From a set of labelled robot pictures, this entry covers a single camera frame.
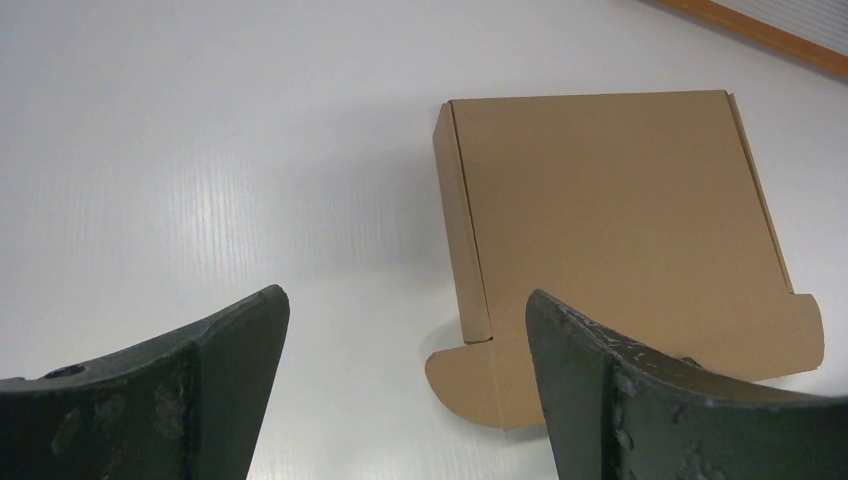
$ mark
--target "brown box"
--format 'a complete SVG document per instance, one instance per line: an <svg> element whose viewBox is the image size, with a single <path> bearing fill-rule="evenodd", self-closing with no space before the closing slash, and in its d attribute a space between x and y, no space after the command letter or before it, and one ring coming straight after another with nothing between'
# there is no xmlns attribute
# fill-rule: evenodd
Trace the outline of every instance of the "brown box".
<svg viewBox="0 0 848 480"><path fill-rule="evenodd" d="M625 335L755 381L812 370L732 96L454 100L433 135L464 340L426 364L477 424L543 423L524 328L541 288Z"/></svg>

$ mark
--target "orange wooden strip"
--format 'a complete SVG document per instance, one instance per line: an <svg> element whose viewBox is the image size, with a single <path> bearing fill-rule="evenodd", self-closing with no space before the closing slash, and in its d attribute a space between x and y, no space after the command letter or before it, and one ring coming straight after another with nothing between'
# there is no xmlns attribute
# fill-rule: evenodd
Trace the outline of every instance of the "orange wooden strip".
<svg viewBox="0 0 848 480"><path fill-rule="evenodd" d="M653 0L848 79L848 56L710 0Z"/></svg>

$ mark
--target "rounded cardboard flap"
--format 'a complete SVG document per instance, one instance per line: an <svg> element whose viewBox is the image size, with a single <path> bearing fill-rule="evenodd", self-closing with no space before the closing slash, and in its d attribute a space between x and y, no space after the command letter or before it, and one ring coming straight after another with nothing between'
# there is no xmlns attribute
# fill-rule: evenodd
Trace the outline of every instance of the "rounded cardboard flap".
<svg viewBox="0 0 848 480"><path fill-rule="evenodd" d="M491 344L436 352L427 359L424 372L436 397L448 410L477 425L502 427Z"/></svg>

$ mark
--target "worn gripper surface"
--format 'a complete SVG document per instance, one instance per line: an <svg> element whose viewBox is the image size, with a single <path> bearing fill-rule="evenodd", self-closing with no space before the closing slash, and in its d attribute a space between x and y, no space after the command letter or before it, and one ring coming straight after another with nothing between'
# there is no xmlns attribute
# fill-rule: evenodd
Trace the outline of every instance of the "worn gripper surface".
<svg viewBox="0 0 848 480"><path fill-rule="evenodd" d="M0 380L0 478L243 480L289 319L268 287L38 380Z"/></svg>
<svg viewBox="0 0 848 480"><path fill-rule="evenodd" d="M848 478L847 399L708 372L541 291L526 313L561 479Z"/></svg>

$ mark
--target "white table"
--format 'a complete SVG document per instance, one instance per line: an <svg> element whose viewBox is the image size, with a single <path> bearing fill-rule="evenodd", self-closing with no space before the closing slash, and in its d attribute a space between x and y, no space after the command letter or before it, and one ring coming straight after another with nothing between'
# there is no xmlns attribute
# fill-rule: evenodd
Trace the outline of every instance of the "white table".
<svg viewBox="0 0 848 480"><path fill-rule="evenodd" d="M251 479L553 479L543 428L455 418L430 135L450 98L737 94L822 367L848 393L848 84L631 0L0 6L0 378L279 283L292 319Z"/></svg>

